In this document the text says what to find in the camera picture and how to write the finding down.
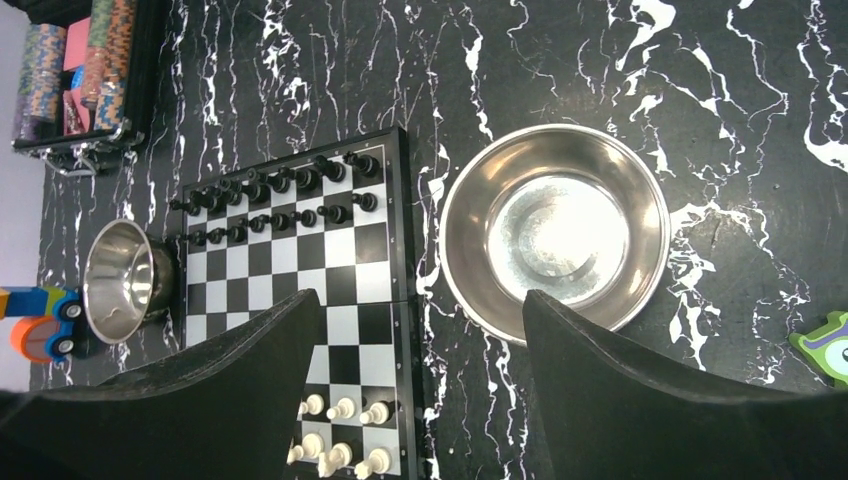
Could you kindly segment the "steel bowl with chess pieces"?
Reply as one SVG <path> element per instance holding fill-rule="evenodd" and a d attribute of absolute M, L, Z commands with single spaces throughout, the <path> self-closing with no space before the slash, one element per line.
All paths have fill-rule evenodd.
<path fill-rule="evenodd" d="M 656 292 L 670 256 L 659 180 L 622 141 L 544 124 L 494 141 L 461 169 L 439 224 L 444 279 L 463 316 L 524 345 L 521 311 L 542 291 L 617 331 Z"/>

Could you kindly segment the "black and white chessboard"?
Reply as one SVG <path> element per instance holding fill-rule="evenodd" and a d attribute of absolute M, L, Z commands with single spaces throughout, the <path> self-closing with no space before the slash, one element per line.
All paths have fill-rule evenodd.
<path fill-rule="evenodd" d="M 380 162 L 373 178 L 360 176 L 343 162 L 349 151 Z M 323 155 L 343 163 L 345 179 L 334 183 L 314 167 Z M 226 190 L 230 180 L 253 182 L 252 171 L 277 173 L 281 167 L 313 168 L 320 174 L 312 191 L 290 181 L 286 193 L 181 218 L 178 238 L 182 263 L 181 316 L 187 346 L 197 345 L 245 323 L 265 309 L 304 290 L 316 292 L 321 314 L 317 341 L 287 453 L 287 474 L 317 477 L 318 454 L 339 442 L 353 451 L 350 464 L 333 477 L 354 479 L 354 467 L 373 449 L 385 448 L 391 469 L 369 479 L 421 479 L 426 474 L 422 445 L 420 316 L 414 286 L 414 226 L 406 132 L 387 128 L 310 151 L 187 185 L 176 197 L 193 200 L 206 187 Z M 372 193 L 378 207 L 365 212 L 351 202 L 353 193 Z M 248 221 L 257 215 L 314 210 L 344 205 L 348 219 L 312 228 L 291 219 L 285 231 L 267 223 L 253 233 Z M 244 225 L 244 242 L 204 247 L 187 244 L 185 235 Z M 360 413 L 383 401 L 392 412 L 382 425 L 363 425 Z"/>

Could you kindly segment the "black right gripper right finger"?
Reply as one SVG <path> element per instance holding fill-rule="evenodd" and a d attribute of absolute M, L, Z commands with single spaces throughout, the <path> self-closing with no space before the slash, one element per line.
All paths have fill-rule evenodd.
<path fill-rule="evenodd" d="M 522 318 L 560 479 L 843 479 L 847 395 L 797 393 L 675 361 L 540 290 Z"/>

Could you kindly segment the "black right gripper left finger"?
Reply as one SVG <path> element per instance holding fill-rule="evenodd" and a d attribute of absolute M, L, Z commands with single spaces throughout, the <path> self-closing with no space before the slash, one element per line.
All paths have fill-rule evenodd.
<path fill-rule="evenodd" d="M 299 291 L 177 354 L 1 395 L 5 479 L 281 479 L 321 309 Z"/>

